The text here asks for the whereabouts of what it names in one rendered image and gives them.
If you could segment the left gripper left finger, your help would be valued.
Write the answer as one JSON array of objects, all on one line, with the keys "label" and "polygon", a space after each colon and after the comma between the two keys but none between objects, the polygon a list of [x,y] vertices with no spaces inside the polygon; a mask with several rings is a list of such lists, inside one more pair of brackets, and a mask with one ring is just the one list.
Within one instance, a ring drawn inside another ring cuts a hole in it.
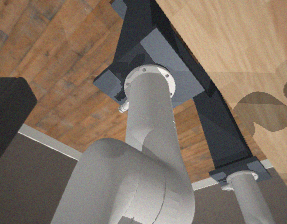
[{"label": "left gripper left finger", "polygon": [[0,157],[36,104],[25,78],[0,77]]}]

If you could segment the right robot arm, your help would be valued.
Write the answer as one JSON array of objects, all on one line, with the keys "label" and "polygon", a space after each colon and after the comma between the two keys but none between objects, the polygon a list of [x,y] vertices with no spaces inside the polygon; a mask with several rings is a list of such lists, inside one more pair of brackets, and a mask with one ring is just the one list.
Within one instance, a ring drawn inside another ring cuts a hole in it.
[{"label": "right robot arm", "polygon": [[254,171],[244,170],[230,174],[222,190],[233,190],[246,224],[276,224],[256,182]]}]

